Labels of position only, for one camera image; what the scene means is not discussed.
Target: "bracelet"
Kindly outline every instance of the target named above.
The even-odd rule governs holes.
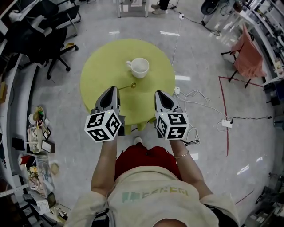
[[[183,155],[181,155],[181,156],[179,156],[179,157],[174,157],[175,159],[179,159],[179,158],[181,158],[181,157],[183,157],[183,156],[185,156],[185,155],[188,155],[189,154],[189,151],[187,151],[187,153],[185,153],[185,154],[183,154]]]

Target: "black office chair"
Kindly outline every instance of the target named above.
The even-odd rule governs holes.
[[[32,63],[46,63],[47,65],[49,60],[52,59],[47,72],[47,79],[50,79],[50,72],[57,60],[66,66],[66,71],[70,71],[70,67],[60,56],[73,48],[76,51],[79,49],[76,45],[73,45],[61,50],[64,47],[66,35],[66,27],[53,30],[45,37],[43,33],[34,29],[26,20],[16,21],[5,35],[8,41],[6,48],[10,52],[24,54],[30,59],[30,62],[25,64],[24,67]]]
[[[74,6],[59,12],[58,6],[68,1],[73,3]],[[42,22],[39,24],[39,27],[44,30],[48,27],[51,27],[54,30],[59,25],[69,21],[70,24],[68,24],[66,27],[72,25],[75,29],[75,33],[71,36],[76,36],[77,28],[75,26],[75,23],[81,21],[79,8],[80,6],[76,5],[74,0],[65,0],[63,2],[60,2],[59,4],[55,4],[50,0],[42,0],[38,4],[36,4],[28,13],[28,17],[36,18],[39,15],[43,15],[45,19],[42,20]],[[73,19],[75,19],[77,15],[79,16],[79,20],[73,22]]]

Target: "yellow tablecloth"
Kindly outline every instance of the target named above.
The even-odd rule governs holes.
[[[145,58],[150,64],[146,77],[137,79],[126,66],[126,61]],[[106,44],[94,52],[82,70],[80,92],[90,113],[96,100],[109,87],[122,88],[136,83],[135,88],[125,88],[120,94],[120,115],[125,117],[126,133],[131,125],[138,130],[155,116],[154,94],[157,90],[173,94],[174,69],[167,56],[159,48],[138,39],[120,39]]]

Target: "pink towel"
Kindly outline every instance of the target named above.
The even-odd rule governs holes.
[[[232,47],[231,54],[239,52],[234,66],[239,74],[247,78],[263,77],[266,73],[262,70],[262,56],[254,46],[252,39],[245,25],[243,25],[243,35]]]

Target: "red shorts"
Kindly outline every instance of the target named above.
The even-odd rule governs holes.
[[[115,180],[126,171],[138,166],[160,166],[171,171],[179,180],[181,175],[173,155],[163,147],[148,150],[142,143],[130,146],[122,152],[115,164]]]

